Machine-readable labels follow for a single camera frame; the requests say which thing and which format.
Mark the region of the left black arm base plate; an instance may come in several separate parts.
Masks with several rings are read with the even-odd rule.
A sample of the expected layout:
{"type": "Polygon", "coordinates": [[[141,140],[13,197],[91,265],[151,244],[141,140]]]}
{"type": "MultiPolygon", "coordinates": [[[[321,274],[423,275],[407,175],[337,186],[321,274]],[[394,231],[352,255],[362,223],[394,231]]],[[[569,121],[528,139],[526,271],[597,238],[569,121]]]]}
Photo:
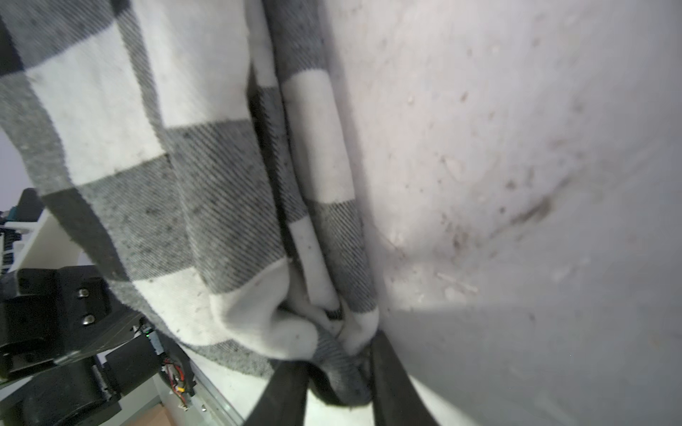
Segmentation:
{"type": "Polygon", "coordinates": [[[185,351],[170,337],[156,330],[146,333],[160,362],[159,376],[184,404],[195,395],[195,374],[185,351]]]}

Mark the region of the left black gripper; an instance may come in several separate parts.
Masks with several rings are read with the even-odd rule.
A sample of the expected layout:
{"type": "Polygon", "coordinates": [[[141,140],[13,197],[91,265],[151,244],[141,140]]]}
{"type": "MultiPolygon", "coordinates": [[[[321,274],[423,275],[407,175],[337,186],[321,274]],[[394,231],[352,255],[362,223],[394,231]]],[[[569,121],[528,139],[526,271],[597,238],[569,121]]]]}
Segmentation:
{"type": "Polygon", "coordinates": [[[19,269],[1,277],[1,379],[17,381],[124,344],[142,315],[94,266],[19,269]]]}

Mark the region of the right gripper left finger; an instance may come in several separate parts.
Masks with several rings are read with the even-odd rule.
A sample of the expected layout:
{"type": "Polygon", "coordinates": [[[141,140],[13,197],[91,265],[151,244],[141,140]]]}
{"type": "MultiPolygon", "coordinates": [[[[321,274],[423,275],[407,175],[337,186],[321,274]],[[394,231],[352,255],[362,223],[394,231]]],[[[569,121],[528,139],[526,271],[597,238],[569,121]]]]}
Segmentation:
{"type": "Polygon", "coordinates": [[[308,364],[284,361],[279,364],[244,426],[302,426],[305,422],[308,364]]]}

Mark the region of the black white checkered shirt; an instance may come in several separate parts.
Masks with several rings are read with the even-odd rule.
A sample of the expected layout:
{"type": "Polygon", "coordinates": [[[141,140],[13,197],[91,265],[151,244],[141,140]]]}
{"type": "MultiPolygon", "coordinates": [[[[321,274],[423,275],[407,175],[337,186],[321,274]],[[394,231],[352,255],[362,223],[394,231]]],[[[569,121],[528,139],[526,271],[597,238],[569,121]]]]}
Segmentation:
{"type": "Polygon", "coordinates": [[[378,305],[316,1],[5,1],[1,127],[118,299],[371,401],[378,305]]]}

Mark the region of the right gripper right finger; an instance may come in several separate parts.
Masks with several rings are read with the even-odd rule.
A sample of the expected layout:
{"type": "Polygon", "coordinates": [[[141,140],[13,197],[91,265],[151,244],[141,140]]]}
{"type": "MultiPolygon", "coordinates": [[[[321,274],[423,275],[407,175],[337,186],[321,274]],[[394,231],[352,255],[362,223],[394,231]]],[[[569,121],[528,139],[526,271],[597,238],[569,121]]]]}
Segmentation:
{"type": "Polygon", "coordinates": [[[370,344],[372,410],[378,426],[437,425],[419,397],[388,336],[381,330],[370,344]]]}

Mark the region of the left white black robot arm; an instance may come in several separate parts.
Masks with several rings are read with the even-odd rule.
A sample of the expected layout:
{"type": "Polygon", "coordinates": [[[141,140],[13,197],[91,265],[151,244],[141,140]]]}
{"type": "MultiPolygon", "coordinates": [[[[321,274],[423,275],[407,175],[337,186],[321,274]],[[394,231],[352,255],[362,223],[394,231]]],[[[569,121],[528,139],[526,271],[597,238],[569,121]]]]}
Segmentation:
{"type": "Polygon", "coordinates": [[[93,266],[18,269],[1,278],[3,425],[98,425],[160,372],[143,317],[93,266]]]}

